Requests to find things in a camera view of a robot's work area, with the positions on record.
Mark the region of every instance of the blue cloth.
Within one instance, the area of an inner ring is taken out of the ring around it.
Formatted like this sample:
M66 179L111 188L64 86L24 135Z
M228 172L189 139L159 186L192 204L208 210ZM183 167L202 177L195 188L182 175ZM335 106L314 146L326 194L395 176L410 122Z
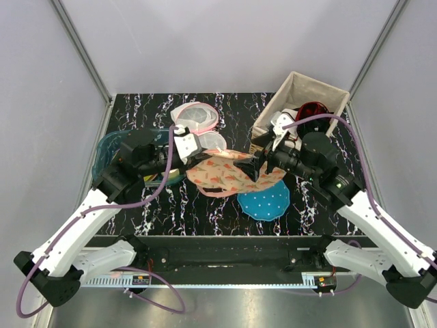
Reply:
M281 217L290 205L290 191L281 180L275 186L256 193L239 193L243 212L255 220L273 221Z

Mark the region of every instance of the wicker basket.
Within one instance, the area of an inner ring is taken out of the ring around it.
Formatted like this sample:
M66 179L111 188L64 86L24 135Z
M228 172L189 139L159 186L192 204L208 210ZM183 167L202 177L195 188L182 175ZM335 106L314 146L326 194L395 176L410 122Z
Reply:
M329 84L306 77L297 72L291 72L266 108L261 112L252 128L252 139L263 135L268 131L268 125L274 112L284 109L297 109L310 101L319 101L328 108L331 113L340 116L349 100L349 92L333 87ZM335 126L336 120L330 121L326 135L329 137ZM301 140L286 140L289 147L300 150ZM262 150L259 146L251 143L249 152L253 154L256 150Z

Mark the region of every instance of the white bracket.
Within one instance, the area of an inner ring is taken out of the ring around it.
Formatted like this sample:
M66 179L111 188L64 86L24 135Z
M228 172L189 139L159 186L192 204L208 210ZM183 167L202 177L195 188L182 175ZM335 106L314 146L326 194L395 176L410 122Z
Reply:
M202 146L199 137L194 133L183 135L185 133L185 128L181 125L177 125L176 127L178 128L175 130L174 137L176 148L178 149L181 161L184 164L187 164L189 157L195 156L202 151Z
M105 274L120 267L128 267L136 256L134 247L127 241L118 241L112 246L79 255L73 266L82 270L81 285L99 275Z
M329 244L324 256L333 267L341 267L360 273L383 286L385 286L386 280L382 272L388 270L393 264L384 254L365 251L345 244L339 239Z
M273 124L273 132L276 135L276 138L273 141L272 150L276 150L281 141L285 138L287 133L291 132L291 128L284 130L283 126L287 126L291 123L294 123L293 118L288 113L282 113L276 122Z

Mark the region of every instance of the black marble table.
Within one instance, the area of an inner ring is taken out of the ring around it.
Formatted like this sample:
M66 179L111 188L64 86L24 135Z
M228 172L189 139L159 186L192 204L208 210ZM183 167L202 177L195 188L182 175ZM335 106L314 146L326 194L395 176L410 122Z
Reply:
M107 133L135 128L166 128L173 122L170 111L177 106L200 101L215 107L220 114L216 130L226 138L229 149L249 151L251 127L272 93L255 94L118 94ZM338 147L338 162L358 177L362 176L355 145L342 126L335 129L331 141ZM123 210L98 234L136 235L320 235L361 234L338 214L318 204L307 188L308 182L293 176L285 183L291 204L287 212L272 222L255 221L244 214L236 195L212 198L202 195L196 186L183 180L166 187L147 206ZM145 188L143 197L153 189Z

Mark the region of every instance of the gray wall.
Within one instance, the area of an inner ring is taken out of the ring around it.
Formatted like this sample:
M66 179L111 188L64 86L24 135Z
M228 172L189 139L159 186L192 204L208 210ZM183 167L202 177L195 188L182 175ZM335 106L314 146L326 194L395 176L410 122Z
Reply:
M104 103L49 1L1 1L0 24L0 318L29 327L15 315L24 276L12 259L73 211Z
M63 0L111 93L349 89L395 0Z
M386 209L434 249L436 13L432 0L408 4L352 101Z

